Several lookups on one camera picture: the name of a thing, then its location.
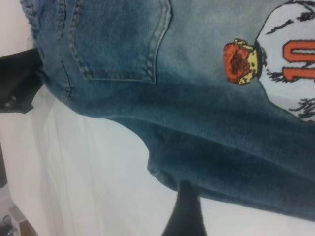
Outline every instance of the orange embroidery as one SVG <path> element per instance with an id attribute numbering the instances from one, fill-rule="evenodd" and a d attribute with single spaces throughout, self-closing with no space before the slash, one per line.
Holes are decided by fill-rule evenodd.
<path id="1" fill-rule="evenodd" d="M 313 62 L 315 53 L 297 52 L 297 50 L 315 50 L 315 40 L 294 40 L 283 47 L 283 57 L 288 62 Z M 283 76 L 289 81 L 305 78 L 315 80 L 315 68 L 287 68 L 282 69 Z"/>

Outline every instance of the faded denim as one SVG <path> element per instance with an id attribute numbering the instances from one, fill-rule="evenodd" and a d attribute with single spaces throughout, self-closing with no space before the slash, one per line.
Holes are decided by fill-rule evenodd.
<path id="1" fill-rule="evenodd" d="M 226 79 L 223 48 L 255 39 L 287 0 L 22 0 L 42 80 L 79 114 L 145 142 L 176 189 L 315 220 L 315 126 L 273 106 L 258 80 Z"/>

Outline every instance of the back pocket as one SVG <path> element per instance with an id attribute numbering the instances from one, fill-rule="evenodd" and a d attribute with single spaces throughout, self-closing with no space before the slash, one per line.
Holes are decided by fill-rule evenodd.
<path id="1" fill-rule="evenodd" d="M 76 0 L 69 46 L 85 79 L 156 82 L 168 0 Z"/>

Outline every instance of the seam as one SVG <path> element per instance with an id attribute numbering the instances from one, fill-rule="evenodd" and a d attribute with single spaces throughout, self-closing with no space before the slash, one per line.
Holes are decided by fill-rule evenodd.
<path id="1" fill-rule="evenodd" d="M 154 30 L 150 44 L 148 46 L 148 56 L 147 56 L 147 71 L 146 74 L 149 76 L 152 80 L 152 82 L 156 83 L 156 60 L 158 55 L 158 48 L 162 41 L 162 38 L 167 30 L 168 23 L 170 20 L 170 4 L 168 0 L 159 0 L 159 4 L 161 7 L 161 16 L 158 21 L 158 24 L 156 26 L 156 29 Z"/>
<path id="2" fill-rule="evenodd" d="M 79 70 L 81 71 L 81 73 L 83 74 L 85 78 L 92 79 L 93 75 L 91 71 L 85 65 L 83 59 L 79 56 L 79 53 L 75 48 L 74 33 L 80 21 L 80 14 L 81 14 L 82 8 L 83 8 L 83 1 L 76 0 L 74 4 L 73 12 L 72 12 L 72 17 L 70 20 L 70 26 L 69 26 L 69 31 L 68 31 L 69 32 L 68 41 L 69 41 L 69 46 L 70 46 L 72 55 L 74 56 L 74 59 L 76 60 L 76 62 L 79 64 Z"/>

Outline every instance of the white wall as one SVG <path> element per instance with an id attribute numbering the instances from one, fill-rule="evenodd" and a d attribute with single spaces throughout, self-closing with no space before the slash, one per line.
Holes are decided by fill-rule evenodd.
<path id="1" fill-rule="evenodd" d="M 31 28 L 19 0 L 0 0 L 0 56 L 30 48 Z"/>

